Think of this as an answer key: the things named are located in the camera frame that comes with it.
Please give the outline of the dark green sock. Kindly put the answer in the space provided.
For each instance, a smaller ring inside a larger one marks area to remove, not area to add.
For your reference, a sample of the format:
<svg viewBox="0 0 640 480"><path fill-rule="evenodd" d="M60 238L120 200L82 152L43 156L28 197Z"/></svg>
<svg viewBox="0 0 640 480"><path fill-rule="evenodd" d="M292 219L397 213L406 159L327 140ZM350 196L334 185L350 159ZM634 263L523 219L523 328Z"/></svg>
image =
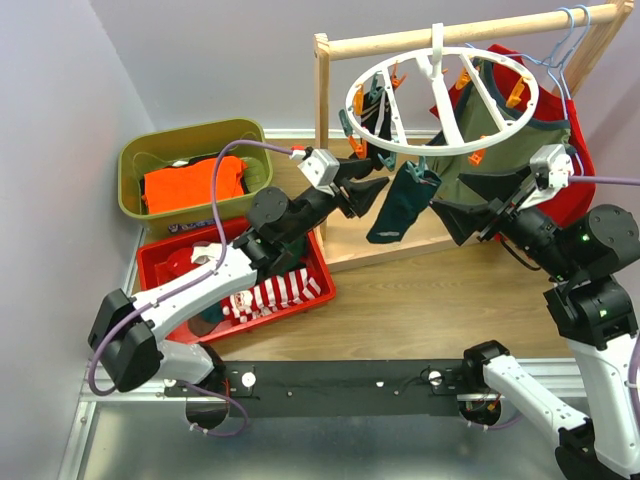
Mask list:
<svg viewBox="0 0 640 480"><path fill-rule="evenodd" d="M400 242L418 216L429 204L441 185L440 177L431 170L418 179L412 173L414 165L407 162L392 181L377 218L366 235L371 244Z"/></svg>

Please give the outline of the teal clothes peg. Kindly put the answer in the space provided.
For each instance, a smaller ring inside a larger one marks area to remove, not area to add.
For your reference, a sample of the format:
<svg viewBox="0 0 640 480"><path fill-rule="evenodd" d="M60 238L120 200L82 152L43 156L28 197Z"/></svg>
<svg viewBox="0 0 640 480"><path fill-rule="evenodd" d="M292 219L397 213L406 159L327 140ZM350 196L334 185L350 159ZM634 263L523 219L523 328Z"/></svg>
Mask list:
<svg viewBox="0 0 640 480"><path fill-rule="evenodd" d="M430 182L428 174L429 168L424 156L419 156L417 161L407 160L405 166L409 175L416 183L428 184Z"/></svg>

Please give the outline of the white round clip hanger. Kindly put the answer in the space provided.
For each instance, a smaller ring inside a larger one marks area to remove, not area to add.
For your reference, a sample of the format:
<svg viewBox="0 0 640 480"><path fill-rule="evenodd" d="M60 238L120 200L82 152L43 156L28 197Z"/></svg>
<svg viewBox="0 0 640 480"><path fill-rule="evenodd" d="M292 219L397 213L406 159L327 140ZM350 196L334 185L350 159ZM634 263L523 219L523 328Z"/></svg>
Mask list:
<svg viewBox="0 0 640 480"><path fill-rule="evenodd" d="M441 23L436 23L432 26L432 37L432 46L430 48L409 51L381 61L366 70L354 81L347 92L345 107L339 112L344 133L351 143L355 142L353 137L358 136L368 145L375 145L395 153L426 157L455 156L472 153L502 143L524 128L533 118L539 100L539 86L534 75L525 66L504 55L487 50L469 47L446 47L444 45L444 25ZM442 59L445 56L455 56L460 60L497 128L495 133L473 141L464 140L455 118L454 107L444 79ZM475 59L500 64L516 73L523 81L529 91L529 101L526 103L525 111L521 113L519 118L508 120L503 116L501 109L498 107L497 99L489 92L486 83L482 80L479 71L473 64ZM416 62L419 71L429 82L433 92L441 131L444 134L444 144L442 146L417 146L411 145L407 141L389 69L410 60ZM367 81L375 80L380 80L383 83L382 93L390 106L391 122L396 132L396 135L390 140L382 139L369 132L358 121L358 117L362 112L360 97L364 92L363 86Z"/></svg>

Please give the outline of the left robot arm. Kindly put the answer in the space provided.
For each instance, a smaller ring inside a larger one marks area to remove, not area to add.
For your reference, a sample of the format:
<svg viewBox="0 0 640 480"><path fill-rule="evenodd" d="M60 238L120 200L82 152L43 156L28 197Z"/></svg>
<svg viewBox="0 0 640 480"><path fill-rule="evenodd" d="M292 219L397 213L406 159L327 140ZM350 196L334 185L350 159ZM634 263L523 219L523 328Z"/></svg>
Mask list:
<svg viewBox="0 0 640 480"><path fill-rule="evenodd" d="M310 183L303 193L291 199L278 187L260 190L246 214L248 229L231 245L216 247L211 260L134 297L122 290L104 297L88 342L91 365L106 370L115 390L129 392L159 378L188 382L201 395L214 393L222 372L213 353L171 341L169 334L215 303L282 273L293 243L334 210L364 216L389 181L362 180L368 159L338 160L323 149L294 155Z"/></svg>

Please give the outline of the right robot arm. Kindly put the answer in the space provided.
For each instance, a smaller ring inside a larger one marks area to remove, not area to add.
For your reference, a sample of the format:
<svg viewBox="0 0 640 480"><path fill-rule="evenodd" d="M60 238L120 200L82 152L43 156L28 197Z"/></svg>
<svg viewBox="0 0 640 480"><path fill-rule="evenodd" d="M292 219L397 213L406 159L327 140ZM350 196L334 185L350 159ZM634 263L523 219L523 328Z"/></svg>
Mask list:
<svg viewBox="0 0 640 480"><path fill-rule="evenodd" d="M502 236L551 281L544 297L578 366L589 410L581 413L527 374L496 341L466 350L460 379L469 390L504 395L549 439L569 479L639 475L639 326L616 274L639 258L639 228L623 208L594 207L568 227L539 204L566 188L566 169L525 167L506 174L465 174L479 205L436 200L453 240Z"/></svg>

